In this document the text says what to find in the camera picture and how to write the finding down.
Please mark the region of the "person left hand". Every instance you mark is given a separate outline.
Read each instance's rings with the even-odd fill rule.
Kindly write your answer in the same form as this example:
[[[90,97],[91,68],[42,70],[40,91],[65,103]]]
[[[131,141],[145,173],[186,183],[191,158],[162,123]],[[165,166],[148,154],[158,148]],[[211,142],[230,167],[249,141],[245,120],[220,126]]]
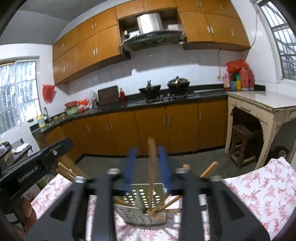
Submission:
[[[13,205],[13,214],[16,216],[19,224],[13,225],[15,231],[24,238],[33,225],[37,222],[35,210],[26,197],[21,196]]]

